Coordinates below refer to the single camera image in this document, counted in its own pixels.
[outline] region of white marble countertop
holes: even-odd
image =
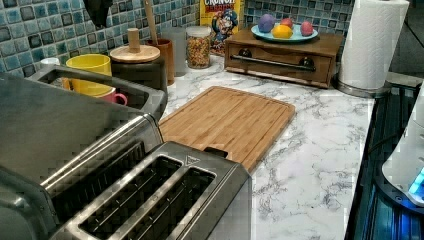
[[[281,100],[296,114],[252,174],[252,239],[343,239],[374,100],[223,70],[187,69],[168,87],[164,116],[211,86]]]

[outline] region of cereal box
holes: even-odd
[[[212,28],[211,53],[224,56],[224,41],[244,25],[244,0],[200,0],[200,25]]]

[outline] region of plate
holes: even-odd
[[[284,38],[274,38],[274,36],[272,36],[272,33],[262,33],[259,31],[258,25],[255,25],[252,27],[251,29],[252,33],[258,37],[261,37],[263,39],[269,40],[269,41],[273,41],[273,42],[301,42],[301,41],[306,41],[309,39],[312,39],[316,36],[318,36],[318,32],[314,29],[314,32],[312,33],[312,35],[310,36],[302,36],[302,34],[300,33],[300,25],[299,24],[293,24],[293,35],[288,38],[288,39],[284,39]]]

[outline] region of drawer handle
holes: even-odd
[[[242,61],[249,61],[249,62],[256,62],[256,63],[265,63],[265,64],[271,64],[276,65],[280,67],[289,67],[294,68],[297,70],[302,71],[308,71],[308,72],[315,72],[316,68],[314,66],[314,61],[308,57],[304,57],[299,61],[298,65],[290,64],[290,63],[280,63],[280,62],[273,62],[268,60],[262,60],[262,59],[256,59],[252,58],[252,53],[249,51],[249,49],[241,49],[239,51],[238,55],[231,55],[231,59],[238,59]]]

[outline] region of tile backsplash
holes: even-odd
[[[153,0],[156,30],[199,24],[199,0]],[[128,43],[127,29],[150,38],[141,0],[114,0],[106,28],[97,28],[83,0],[0,0],[0,72],[28,77],[41,59],[107,53]]]
[[[153,0],[156,29],[199,24],[200,0]],[[107,53],[128,43],[127,29],[140,29],[150,38],[141,0],[114,0],[106,28],[97,28],[83,0],[0,0],[0,72],[31,76],[39,61],[58,57],[62,64],[73,56]],[[265,13],[291,17],[297,24],[313,23],[318,32],[346,36],[353,0],[247,0],[245,23],[257,23]]]

